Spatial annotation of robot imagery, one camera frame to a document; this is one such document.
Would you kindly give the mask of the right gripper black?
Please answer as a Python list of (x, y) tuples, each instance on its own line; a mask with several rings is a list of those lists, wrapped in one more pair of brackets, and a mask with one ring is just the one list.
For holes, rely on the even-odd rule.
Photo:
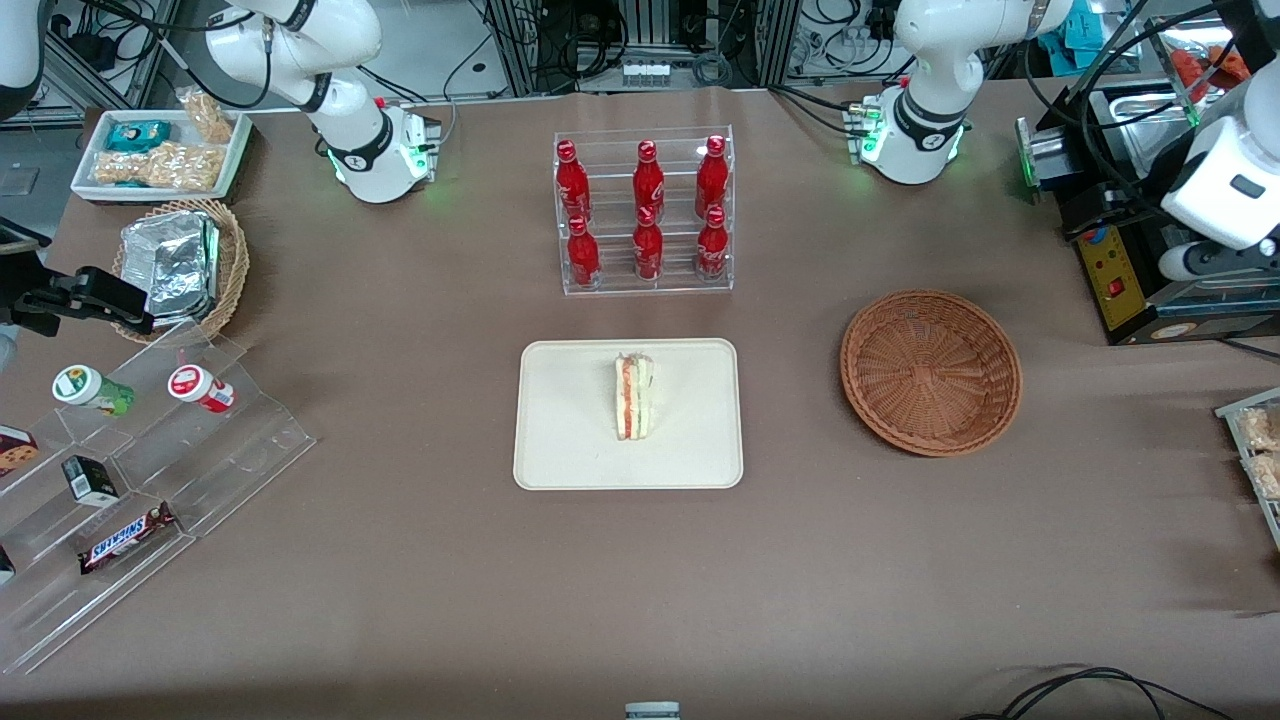
[(145, 291), (101, 268), (81, 268), (76, 275), (3, 270), (1, 277), (1, 324), (41, 336), (56, 336), (61, 319), (81, 318), (81, 311), (84, 318), (150, 334), (155, 318), (146, 309), (147, 301)]

